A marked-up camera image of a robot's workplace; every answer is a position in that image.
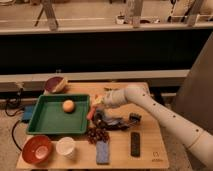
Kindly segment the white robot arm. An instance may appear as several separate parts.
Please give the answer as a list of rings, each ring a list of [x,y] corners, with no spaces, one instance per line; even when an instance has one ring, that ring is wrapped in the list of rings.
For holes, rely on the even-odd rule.
[[[213,135],[156,102],[142,86],[130,84],[122,89],[107,91],[93,101],[94,106],[104,108],[118,108],[129,103],[148,111],[200,162],[213,170]]]

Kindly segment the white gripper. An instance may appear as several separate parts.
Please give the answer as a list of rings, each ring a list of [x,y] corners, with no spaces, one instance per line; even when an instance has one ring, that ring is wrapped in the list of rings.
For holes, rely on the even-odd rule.
[[[103,95],[96,95],[95,101],[103,102],[94,102],[92,103],[93,107],[104,107],[105,105],[108,108],[118,108],[127,103],[123,89],[108,91],[104,97]]]

